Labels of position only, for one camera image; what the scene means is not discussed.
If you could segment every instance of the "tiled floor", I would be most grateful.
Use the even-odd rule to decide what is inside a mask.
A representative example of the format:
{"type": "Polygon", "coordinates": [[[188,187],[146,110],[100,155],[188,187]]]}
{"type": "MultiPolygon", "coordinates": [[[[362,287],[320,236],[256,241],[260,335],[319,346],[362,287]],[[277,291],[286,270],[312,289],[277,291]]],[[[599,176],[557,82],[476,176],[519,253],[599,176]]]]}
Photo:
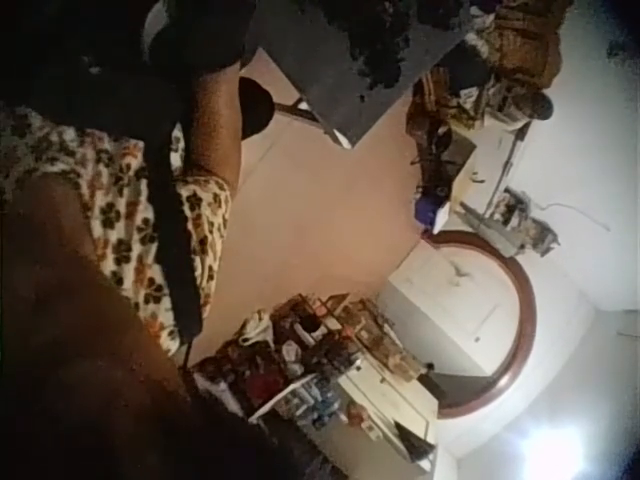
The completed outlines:
{"type": "MultiPolygon", "coordinates": [[[[297,94],[263,52],[245,75],[276,101],[297,94]]],[[[355,150],[276,116],[243,144],[218,285],[193,360],[211,354],[260,307],[296,293],[375,291],[418,241],[412,218],[417,168],[402,99],[355,150]]]]}

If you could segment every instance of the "gray tabletop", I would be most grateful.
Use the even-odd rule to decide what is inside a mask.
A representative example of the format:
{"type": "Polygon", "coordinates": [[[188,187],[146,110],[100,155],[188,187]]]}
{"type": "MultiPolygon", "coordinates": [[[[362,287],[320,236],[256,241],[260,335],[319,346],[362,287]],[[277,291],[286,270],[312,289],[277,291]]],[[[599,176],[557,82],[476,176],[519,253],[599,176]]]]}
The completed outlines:
{"type": "Polygon", "coordinates": [[[293,0],[261,0],[256,33],[323,127],[338,131],[355,146],[421,75],[462,40],[469,24],[466,5],[461,13],[464,26],[451,31],[420,25],[414,9],[400,80],[389,89],[369,90],[368,79],[358,73],[359,62],[351,58],[346,33],[329,25],[316,7],[307,6],[303,14],[293,0]]]}

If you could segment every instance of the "floral fabric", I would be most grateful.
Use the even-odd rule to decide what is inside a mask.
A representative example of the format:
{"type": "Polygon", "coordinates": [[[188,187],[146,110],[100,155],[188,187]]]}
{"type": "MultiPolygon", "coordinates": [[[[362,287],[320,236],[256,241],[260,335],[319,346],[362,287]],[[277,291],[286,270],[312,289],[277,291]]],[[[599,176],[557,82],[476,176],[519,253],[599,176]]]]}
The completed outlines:
{"type": "MultiPolygon", "coordinates": [[[[151,335],[169,354],[180,346],[168,287],[156,262],[155,214],[148,200],[144,143],[96,130],[53,124],[27,108],[0,104],[0,196],[24,181],[59,174],[80,192],[100,269],[130,299],[151,335]]],[[[188,219],[191,258],[202,315],[211,304],[227,230],[231,195],[211,176],[183,177],[184,138],[173,132],[171,166],[188,219]]]]}

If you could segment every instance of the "table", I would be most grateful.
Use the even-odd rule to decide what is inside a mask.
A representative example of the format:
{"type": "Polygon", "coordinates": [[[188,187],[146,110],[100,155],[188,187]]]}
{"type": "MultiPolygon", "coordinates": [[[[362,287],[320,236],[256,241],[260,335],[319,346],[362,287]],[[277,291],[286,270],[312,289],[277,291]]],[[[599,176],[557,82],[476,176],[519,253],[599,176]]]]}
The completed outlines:
{"type": "Polygon", "coordinates": [[[420,25],[413,12],[410,46],[404,51],[401,77],[389,89],[368,90],[351,59],[347,35],[327,23],[322,11],[308,5],[300,12],[293,0],[262,0],[256,11],[255,34],[260,46],[300,94],[281,113],[316,122],[339,145],[353,148],[387,110],[466,34],[468,3],[457,30],[420,25]]]}

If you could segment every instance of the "bright light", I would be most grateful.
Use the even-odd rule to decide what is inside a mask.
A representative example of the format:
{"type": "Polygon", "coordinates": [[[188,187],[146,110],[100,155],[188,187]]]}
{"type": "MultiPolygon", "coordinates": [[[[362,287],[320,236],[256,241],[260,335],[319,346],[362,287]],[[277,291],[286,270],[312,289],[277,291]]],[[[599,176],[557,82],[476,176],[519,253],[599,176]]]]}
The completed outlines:
{"type": "Polygon", "coordinates": [[[582,468],[582,446],[573,430],[538,432],[525,453],[525,480],[572,480],[582,468]]]}

